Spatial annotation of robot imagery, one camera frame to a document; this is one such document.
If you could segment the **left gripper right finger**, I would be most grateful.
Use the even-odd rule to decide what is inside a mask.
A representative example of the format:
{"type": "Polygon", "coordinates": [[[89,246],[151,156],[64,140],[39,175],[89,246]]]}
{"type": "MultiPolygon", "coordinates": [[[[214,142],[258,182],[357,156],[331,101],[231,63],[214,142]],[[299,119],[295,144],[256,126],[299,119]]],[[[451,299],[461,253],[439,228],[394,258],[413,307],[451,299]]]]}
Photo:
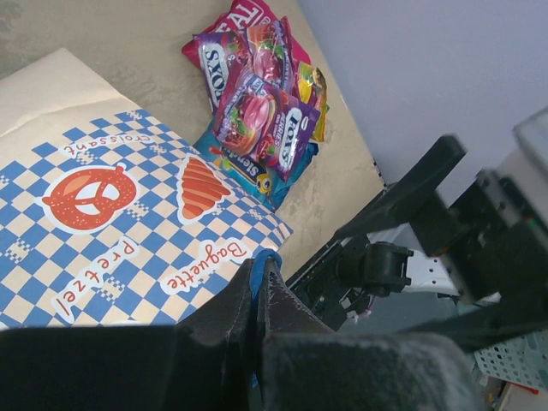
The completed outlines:
{"type": "Polygon", "coordinates": [[[259,292],[266,410],[477,410],[464,353],[432,333],[347,335],[298,301],[277,263],[259,292]]]}

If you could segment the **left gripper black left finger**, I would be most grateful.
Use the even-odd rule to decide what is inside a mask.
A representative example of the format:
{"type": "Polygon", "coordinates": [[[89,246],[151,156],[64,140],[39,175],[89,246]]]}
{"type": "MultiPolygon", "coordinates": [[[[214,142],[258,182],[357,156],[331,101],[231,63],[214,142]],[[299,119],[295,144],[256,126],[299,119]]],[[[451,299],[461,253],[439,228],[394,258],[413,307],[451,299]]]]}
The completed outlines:
{"type": "Polygon", "coordinates": [[[249,409],[252,266],[176,325],[3,331],[2,409],[249,409]]]}

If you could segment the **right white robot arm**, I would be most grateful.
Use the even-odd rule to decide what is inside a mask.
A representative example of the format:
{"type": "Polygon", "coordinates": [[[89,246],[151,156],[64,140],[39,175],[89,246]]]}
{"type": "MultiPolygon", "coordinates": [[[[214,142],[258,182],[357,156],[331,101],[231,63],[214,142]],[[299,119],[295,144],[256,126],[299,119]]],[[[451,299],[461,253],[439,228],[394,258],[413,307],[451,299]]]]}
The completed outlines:
{"type": "Polygon", "coordinates": [[[338,240],[408,225],[420,244],[391,243],[347,253],[342,282],[371,295],[428,292],[457,297],[473,311],[417,326],[464,352],[547,327],[547,226],[507,176],[485,169],[451,205],[438,186],[465,155],[458,137],[439,137],[415,166],[335,233],[338,240]]]}

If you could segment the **pink chips bag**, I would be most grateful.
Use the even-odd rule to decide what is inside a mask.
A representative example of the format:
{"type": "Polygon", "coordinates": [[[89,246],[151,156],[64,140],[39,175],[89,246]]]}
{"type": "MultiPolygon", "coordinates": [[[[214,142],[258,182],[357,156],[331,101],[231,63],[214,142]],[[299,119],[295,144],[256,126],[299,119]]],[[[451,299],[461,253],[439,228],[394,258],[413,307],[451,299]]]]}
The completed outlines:
{"type": "MultiPolygon", "coordinates": [[[[266,1],[235,0],[232,1],[227,12],[222,13],[209,27],[201,33],[224,33],[231,30],[244,30],[251,26],[257,26],[278,20],[266,1]]],[[[301,44],[292,34],[292,53],[298,62],[312,64],[312,60],[301,44]]],[[[194,40],[187,42],[181,50],[183,56],[190,62],[200,67],[197,54],[197,46],[194,40]]]]}

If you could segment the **blue Slendy snack bag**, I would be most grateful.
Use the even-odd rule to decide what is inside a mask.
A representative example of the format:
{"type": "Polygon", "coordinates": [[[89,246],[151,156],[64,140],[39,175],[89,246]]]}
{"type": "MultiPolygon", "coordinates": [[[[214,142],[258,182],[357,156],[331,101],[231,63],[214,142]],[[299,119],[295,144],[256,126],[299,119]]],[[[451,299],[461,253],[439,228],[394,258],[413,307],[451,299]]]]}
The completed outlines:
{"type": "Polygon", "coordinates": [[[208,128],[194,143],[194,148],[207,160],[214,163],[227,177],[235,180],[245,192],[252,195],[263,206],[276,211],[284,202],[289,190],[319,152],[316,143],[309,143],[293,174],[284,182],[276,171],[266,168],[252,159],[234,154],[221,146],[211,128],[208,128]]]}

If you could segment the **purple Fox's berries bag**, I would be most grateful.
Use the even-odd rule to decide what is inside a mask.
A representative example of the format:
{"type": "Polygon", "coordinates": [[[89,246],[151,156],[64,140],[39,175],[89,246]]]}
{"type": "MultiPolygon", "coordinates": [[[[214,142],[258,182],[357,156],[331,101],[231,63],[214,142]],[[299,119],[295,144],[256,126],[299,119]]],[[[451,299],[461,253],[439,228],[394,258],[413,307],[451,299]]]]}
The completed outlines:
{"type": "Polygon", "coordinates": [[[289,20],[224,33],[194,35],[211,111],[216,112],[232,69],[251,69],[287,93],[295,88],[295,63],[289,20]]]}

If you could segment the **checkered paper bag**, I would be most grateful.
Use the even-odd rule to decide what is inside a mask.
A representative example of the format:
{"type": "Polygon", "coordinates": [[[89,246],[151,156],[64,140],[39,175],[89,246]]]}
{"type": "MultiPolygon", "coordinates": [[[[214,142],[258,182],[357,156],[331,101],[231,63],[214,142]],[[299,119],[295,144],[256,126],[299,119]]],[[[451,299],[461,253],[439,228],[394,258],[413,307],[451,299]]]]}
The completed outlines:
{"type": "Polygon", "coordinates": [[[167,325],[290,228],[66,50],[1,82],[1,326],[167,325]]]}

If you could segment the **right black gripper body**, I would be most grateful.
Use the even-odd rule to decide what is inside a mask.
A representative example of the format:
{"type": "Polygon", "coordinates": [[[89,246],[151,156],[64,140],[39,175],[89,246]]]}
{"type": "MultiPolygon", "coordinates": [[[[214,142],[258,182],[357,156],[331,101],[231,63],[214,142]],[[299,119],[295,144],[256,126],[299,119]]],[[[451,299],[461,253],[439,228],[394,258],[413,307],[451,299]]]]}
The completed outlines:
{"type": "Polygon", "coordinates": [[[410,225],[469,301],[547,282],[547,227],[514,181],[495,170],[482,170],[451,206],[432,193],[410,225]]]}

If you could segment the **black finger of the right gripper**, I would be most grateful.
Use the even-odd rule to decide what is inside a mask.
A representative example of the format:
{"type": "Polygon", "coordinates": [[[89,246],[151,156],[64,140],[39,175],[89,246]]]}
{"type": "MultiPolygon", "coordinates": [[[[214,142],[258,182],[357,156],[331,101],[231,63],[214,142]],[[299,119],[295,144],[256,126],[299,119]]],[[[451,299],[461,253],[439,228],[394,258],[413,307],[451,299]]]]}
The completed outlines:
{"type": "Polygon", "coordinates": [[[444,134],[412,169],[379,199],[338,229],[337,240],[409,224],[421,244],[450,244],[468,231],[437,192],[466,149],[454,134],[444,134]]]}

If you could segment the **orange Fox's candy bag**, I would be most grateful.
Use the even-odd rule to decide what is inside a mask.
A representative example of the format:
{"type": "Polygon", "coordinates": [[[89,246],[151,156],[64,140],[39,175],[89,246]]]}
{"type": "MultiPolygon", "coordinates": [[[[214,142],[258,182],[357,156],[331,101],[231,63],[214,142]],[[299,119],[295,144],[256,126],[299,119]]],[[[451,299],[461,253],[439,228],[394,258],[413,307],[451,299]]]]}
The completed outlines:
{"type": "Polygon", "coordinates": [[[305,62],[298,62],[295,69],[295,94],[305,104],[312,106],[319,112],[313,140],[318,143],[325,141],[327,104],[327,84],[319,68],[305,62]]]}

